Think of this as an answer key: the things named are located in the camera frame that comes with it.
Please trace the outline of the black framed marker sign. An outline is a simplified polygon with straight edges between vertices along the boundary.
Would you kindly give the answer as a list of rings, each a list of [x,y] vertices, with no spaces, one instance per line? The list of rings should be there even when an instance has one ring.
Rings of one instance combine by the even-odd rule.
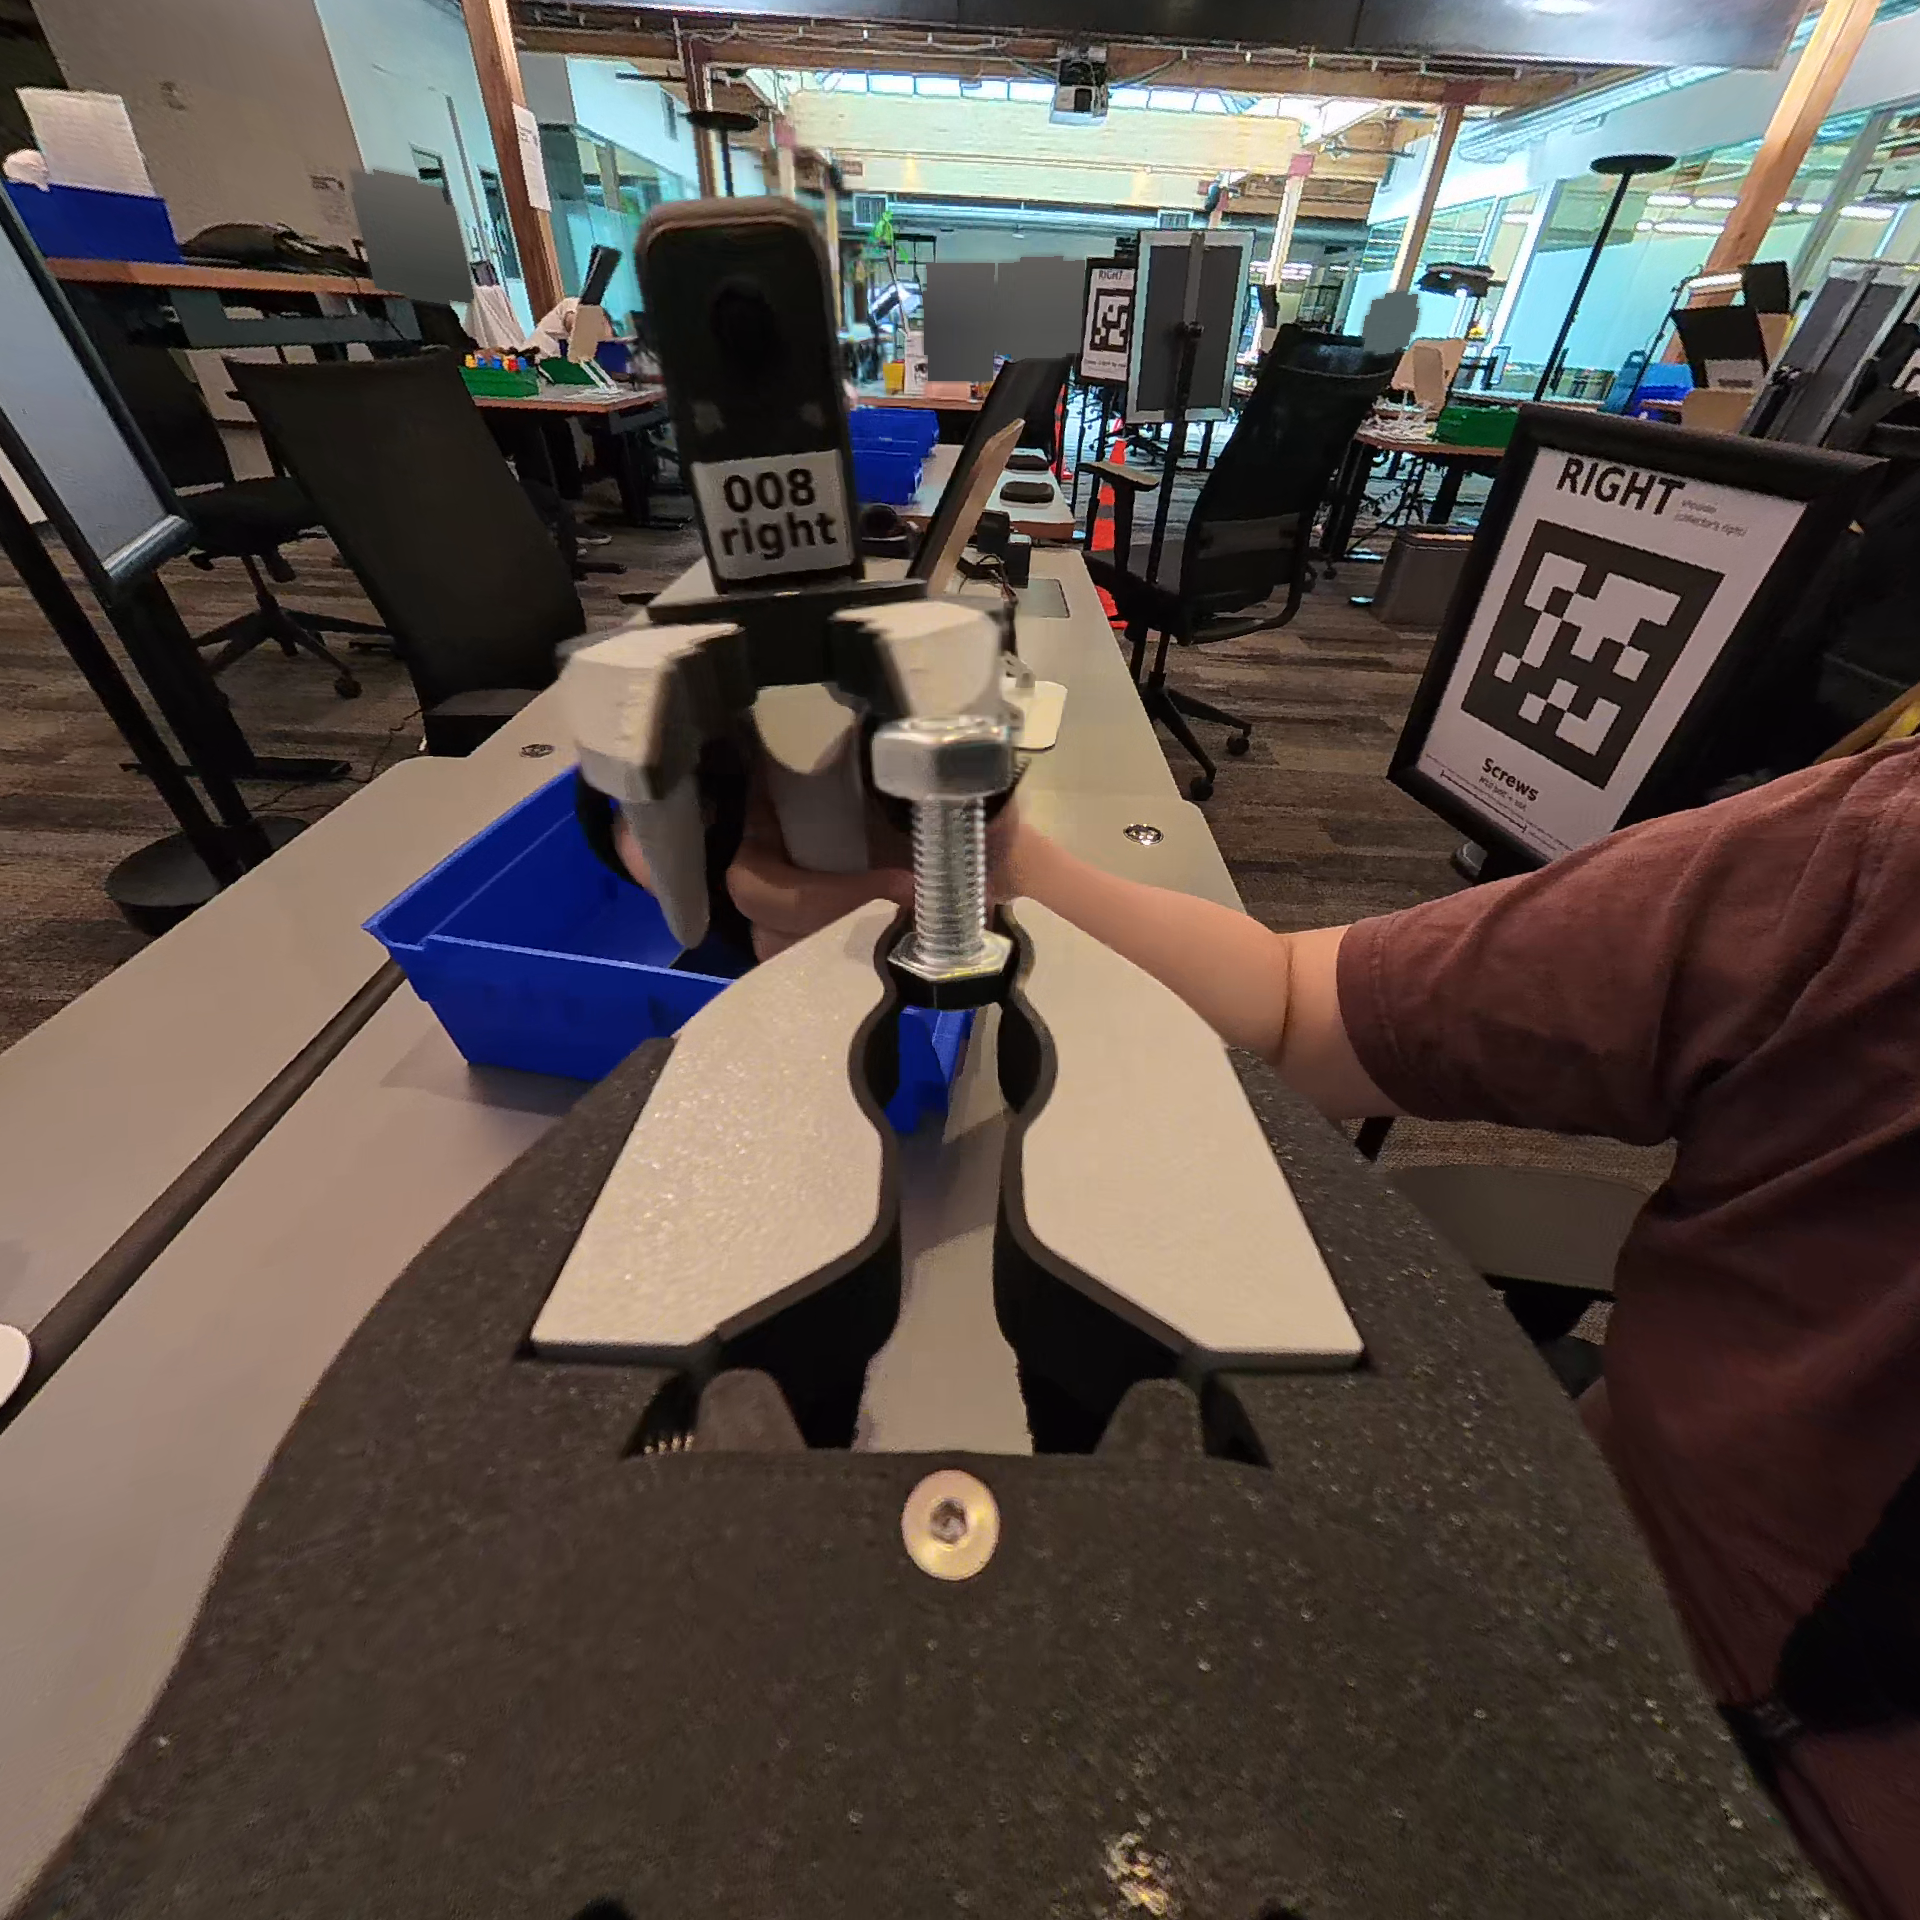
[[[1389,783],[1480,883],[1809,763],[1816,593],[1887,485],[1850,451],[1520,408]]]
[[[1086,387],[1124,390],[1135,335],[1134,257],[1087,262],[1084,327],[1074,375]]]

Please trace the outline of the steel hex nut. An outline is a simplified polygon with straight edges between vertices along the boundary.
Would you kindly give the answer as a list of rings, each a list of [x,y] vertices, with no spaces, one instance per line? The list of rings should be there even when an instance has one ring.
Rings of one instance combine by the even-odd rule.
[[[1017,741],[1004,719],[903,719],[878,728],[870,741],[870,784],[893,801],[992,801],[1015,783]]]

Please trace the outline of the white foam box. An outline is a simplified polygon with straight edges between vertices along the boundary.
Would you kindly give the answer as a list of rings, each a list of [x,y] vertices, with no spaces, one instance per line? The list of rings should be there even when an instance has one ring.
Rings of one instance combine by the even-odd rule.
[[[124,98],[71,88],[21,88],[15,97],[38,155],[30,163],[30,186],[159,198]]]

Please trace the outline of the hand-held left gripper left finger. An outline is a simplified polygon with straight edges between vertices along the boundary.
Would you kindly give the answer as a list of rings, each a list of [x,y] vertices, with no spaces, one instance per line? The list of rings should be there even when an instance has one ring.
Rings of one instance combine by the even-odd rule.
[[[872,1354],[903,1289],[898,1143],[874,1090],[895,1048],[864,904],[686,1022],[529,1329],[550,1360],[703,1370],[845,1293]]]

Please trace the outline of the steel hex bolt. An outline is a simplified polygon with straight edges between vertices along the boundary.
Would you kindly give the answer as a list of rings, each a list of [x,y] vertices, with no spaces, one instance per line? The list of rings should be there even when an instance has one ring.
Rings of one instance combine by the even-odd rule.
[[[989,905],[988,803],[938,798],[912,805],[910,925],[887,966],[903,1001],[964,1014],[1004,995],[1017,942]]]

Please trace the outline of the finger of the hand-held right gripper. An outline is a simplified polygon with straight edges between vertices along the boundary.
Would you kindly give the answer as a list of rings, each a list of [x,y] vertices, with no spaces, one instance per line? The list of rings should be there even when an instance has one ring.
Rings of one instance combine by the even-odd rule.
[[[828,618],[823,680],[753,701],[766,792],[800,866],[847,873],[869,851],[879,803],[870,746],[903,719],[978,713],[997,682],[1000,624],[960,598],[910,600]]]
[[[633,622],[574,653],[559,704],[586,784],[612,801],[644,885],[680,949],[709,936],[701,767],[732,750],[751,704],[734,622]]]

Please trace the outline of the person's maroon shirt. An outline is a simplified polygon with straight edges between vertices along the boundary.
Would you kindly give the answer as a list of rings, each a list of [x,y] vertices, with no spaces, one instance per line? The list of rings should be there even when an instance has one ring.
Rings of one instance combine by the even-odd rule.
[[[1861,1915],[1916,1915],[1916,1713],[1816,1726],[1790,1635],[1916,1543],[1916,743],[1351,927],[1337,1008],[1402,1113],[1671,1145],[1626,1235],[1591,1432],[1698,1669],[1770,1701],[1775,1793]]]

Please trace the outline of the black bag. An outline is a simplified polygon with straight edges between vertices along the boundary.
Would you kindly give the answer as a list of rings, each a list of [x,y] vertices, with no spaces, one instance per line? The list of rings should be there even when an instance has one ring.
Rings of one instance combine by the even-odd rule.
[[[286,225],[209,225],[180,243],[189,264],[249,273],[367,279],[367,264],[349,248],[322,243]]]

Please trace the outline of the blue storage crate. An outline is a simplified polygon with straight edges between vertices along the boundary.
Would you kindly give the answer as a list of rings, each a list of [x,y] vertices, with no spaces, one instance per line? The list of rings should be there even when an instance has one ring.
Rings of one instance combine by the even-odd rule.
[[[168,208],[157,198],[13,181],[5,181],[5,190],[34,248],[49,262],[184,264]]]

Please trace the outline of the black floor lamp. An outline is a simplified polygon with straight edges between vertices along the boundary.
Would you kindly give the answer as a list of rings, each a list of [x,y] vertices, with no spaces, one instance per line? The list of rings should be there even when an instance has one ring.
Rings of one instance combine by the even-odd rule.
[[[1597,273],[1599,257],[1601,257],[1601,251],[1606,250],[1606,245],[1613,237],[1613,229],[1618,225],[1618,218],[1621,218],[1623,203],[1626,199],[1630,186],[1639,176],[1664,175],[1671,167],[1673,167],[1673,155],[1654,154],[1654,152],[1609,154],[1609,155],[1599,155],[1591,163],[1591,173],[1597,178],[1613,181],[1613,192],[1610,192],[1610,199],[1605,207],[1605,213],[1599,215],[1599,226],[1596,232],[1596,239],[1591,241],[1591,250],[1588,250],[1585,264],[1582,269],[1582,274],[1574,282],[1574,290],[1567,299],[1567,312],[1565,312],[1565,317],[1560,320],[1560,327],[1557,329],[1557,336],[1552,342],[1552,347],[1545,357],[1538,385],[1535,385],[1533,395],[1530,395],[1533,401],[1548,401],[1552,395],[1553,387],[1557,387],[1557,381],[1560,378],[1564,363],[1567,362],[1572,327],[1574,327],[1580,309],[1584,306],[1585,295],[1592,287],[1592,277]]]

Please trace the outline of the wooden high table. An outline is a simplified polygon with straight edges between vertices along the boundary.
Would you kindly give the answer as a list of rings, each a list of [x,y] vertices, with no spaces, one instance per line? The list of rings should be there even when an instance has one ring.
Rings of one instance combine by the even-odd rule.
[[[354,274],[108,259],[46,265],[73,299],[86,290],[98,326],[132,346],[343,357],[349,346],[410,352],[422,343],[414,303]]]

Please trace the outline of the person's right hand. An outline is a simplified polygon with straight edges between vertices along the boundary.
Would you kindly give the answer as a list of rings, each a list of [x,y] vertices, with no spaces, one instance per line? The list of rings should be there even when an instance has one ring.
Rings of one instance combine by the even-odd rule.
[[[910,835],[882,816],[866,826],[869,851],[850,872],[800,866],[767,801],[750,803],[746,824],[726,870],[726,893],[750,927],[759,961],[772,958],[857,909],[879,901],[914,904]],[[988,826],[989,899],[1030,896],[1056,904],[1064,896],[1071,858],[1045,832],[1030,829],[1015,805]]]

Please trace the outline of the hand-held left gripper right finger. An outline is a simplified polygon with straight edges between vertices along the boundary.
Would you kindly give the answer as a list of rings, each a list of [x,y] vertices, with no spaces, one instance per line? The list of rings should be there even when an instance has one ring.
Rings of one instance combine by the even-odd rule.
[[[1351,1370],[1360,1333],[1215,1031],[1050,909],[1017,899],[1000,925],[1020,1256],[1189,1375]]]

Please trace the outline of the grey sign panel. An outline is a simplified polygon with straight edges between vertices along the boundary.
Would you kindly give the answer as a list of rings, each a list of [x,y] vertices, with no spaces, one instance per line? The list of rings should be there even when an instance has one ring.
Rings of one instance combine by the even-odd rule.
[[[1135,254],[1128,425],[1162,425],[1184,394],[1184,418],[1232,410],[1255,237],[1246,229],[1145,229]]]

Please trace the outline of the grey waste bin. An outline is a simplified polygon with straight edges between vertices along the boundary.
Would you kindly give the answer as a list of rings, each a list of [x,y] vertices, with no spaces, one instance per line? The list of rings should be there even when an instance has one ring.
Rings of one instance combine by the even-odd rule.
[[[1472,545],[1474,531],[1400,529],[1382,561],[1370,600],[1373,618],[1393,631],[1438,631],[1460,589]]]

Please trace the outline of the black office chair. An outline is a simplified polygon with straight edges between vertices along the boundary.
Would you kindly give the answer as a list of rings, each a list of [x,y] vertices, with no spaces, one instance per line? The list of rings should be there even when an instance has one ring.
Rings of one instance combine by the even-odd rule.
[[[197,641],[209,654],[208,671],[218,677],[258,647],[273,643],[287,656],[310,656],[324,664],[341,701],[361,698],[361,682],[349,665],[324,646],[322,633],[370,633],[376,630],[352,622],[287,610],[270,579],[287,585],[295,575],[280,552],[287,545],[322,538],[324,520],[287,475],[233,480],[180,496],[182,515],[194,533],[186,561],[209,570],[216,561],[241,563],[253,591],[253,610],[237,616]]]
[[[1285,326],[1176,536],[1166,533],[1159,511],[1150,511],[1145,533],[1134,531],[1135,498],[1161,482],[1150,469],[1092,465],[1097,485],[1113,494],[1113,547],[1087,554],[1087,577],[1113,601],[1142,710],[1194,762],[1194,803],[1210,798],[1215,763],[1189,721],[1228,729],[1234,758],[1248,752],[1252,726],[1175,690],[1168,647],[1294,621],[1312,582],[1317,515],[1399,362],[1400,350],[1366,352],[1358,342]]]
[[[458,359],[228,357],[225,370],[390,633],[424,750],[468,758],[552,686],[586,616]]]

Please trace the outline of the black floor sign stand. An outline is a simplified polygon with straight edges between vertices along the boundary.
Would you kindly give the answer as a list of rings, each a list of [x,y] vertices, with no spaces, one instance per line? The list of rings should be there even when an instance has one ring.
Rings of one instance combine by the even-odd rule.
[[[2,487],[5,558],[175,819],[175,832],[104,880],[124,919],[153,937],[264,865],[301,826],[253,816],[241,783],[268,770],[159,584],[162,565],[192,545],[182,501],[10,201],[2,233],[5,469],[79,567],[118,653],[82,610],[10,485]]]

